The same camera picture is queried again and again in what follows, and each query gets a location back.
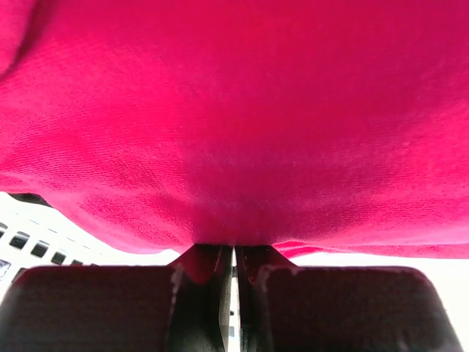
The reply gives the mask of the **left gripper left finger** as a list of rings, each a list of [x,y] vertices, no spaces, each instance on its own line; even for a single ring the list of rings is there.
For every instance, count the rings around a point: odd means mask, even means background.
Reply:
[[[25,271],[1,303],[3,351],[225,351],[232,248],[195,245],[165,266]]]

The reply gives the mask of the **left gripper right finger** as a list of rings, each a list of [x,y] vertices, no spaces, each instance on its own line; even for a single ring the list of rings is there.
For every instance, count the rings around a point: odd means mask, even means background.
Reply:
[[[399,266],[300,267],[235,249],[243,351],[461,351],[434,285]]]

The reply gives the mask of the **white plastic basket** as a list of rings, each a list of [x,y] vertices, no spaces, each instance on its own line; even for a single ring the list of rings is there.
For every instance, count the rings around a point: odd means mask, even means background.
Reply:
[[[100,265],[116,252],[44,205],[1,194],[1,289],[23,269],[44,265]]]

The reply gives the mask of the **pink t shirt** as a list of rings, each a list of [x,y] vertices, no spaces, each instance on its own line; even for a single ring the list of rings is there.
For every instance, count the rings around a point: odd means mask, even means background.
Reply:
[[[466,1],[3,1],[1,189],[130,253],[468,257]]]

